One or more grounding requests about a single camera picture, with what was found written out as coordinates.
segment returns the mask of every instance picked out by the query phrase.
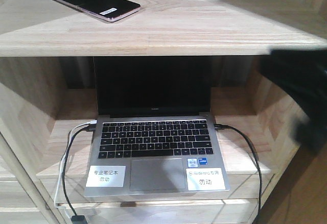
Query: black screen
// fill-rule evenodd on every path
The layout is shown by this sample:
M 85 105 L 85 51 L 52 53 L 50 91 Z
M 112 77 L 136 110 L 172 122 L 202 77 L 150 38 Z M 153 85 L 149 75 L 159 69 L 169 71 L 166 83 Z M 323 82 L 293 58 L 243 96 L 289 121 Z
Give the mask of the black screen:
M 99 114 L 187 115 L 210 110 L 207 57 L 94 57 Z

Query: white label on phone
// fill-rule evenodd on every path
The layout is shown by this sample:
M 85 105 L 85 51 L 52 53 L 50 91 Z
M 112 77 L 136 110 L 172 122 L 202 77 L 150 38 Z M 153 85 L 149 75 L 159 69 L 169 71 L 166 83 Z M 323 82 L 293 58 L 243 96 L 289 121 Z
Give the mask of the white label on phone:
M 109 13 L 111 13 L 111 12 L 114 12 L 114 11 L 116 11 L 117 9 L 116 8 L 111 8 L 111 9 L 109 9 L 109 10 L 106 10 L 106 11 L 103 11 L 103 12 L 100 12 L 100 14 L 101 15 L 107 15 L 107 14 L 109 14 Z

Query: wooden drawer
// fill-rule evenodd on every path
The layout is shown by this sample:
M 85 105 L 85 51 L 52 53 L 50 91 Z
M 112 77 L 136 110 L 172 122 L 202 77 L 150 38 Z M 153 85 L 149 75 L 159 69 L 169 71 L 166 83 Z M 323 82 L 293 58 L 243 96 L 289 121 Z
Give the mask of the wooden drawer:
M 37 208 L 0 208 L 0 220 L 5 224 L 49 224 Z
M 88 203 L 73 206 L 78 214 L 86 216 L 89 224 L 219 224 L 247 222 L 256 204 L 256 199 L 248 199 Z
M 17 181 L 0 182 L 0 207 L 35 207 Z

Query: wooden shelving unit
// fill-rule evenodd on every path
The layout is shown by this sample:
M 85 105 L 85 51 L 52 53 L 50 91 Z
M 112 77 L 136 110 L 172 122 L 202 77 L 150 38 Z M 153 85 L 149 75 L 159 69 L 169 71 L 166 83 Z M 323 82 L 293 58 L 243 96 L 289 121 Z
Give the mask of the wooden shelving unit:
M 326 48 L 326 0 L 131 1 L 141 4 L 138 13 L 106 23 L 51 0 L 0 0 L 0 202 L 10 191 L 26 200 L 2 206 L 2 219 L 69 223 L 52 204 L 58 161 L 67 132 L 97 113 L 94 90 L 66 88 L 63 56 L 250 55 L 246 86 L 213 88 L 212 113 L 252 139 L 263 202 L 296 153 L 292 123 L 303 114 L 256 72 L 256 56 L 272 48 Z M 259 184 L 249 150 L 231 131 L 217 136 L 231 191 L 95 199 L 83 196 L 91 135 L 81 134 L 67 172 L 71 201 L 91 224 L 251 223 Z M 62 195 L 59 201 L 65 203 Z

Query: white sign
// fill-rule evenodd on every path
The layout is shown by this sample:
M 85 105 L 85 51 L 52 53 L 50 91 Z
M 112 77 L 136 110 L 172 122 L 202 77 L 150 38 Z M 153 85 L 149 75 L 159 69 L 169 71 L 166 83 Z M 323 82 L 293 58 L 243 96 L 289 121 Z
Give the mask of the white sign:
M 87 187 L 123 187 L 125 166 L 92 165 L 88 173 Z
M 221 168 L 189 168 L 186 174 L 190 191 L 226 189 Z

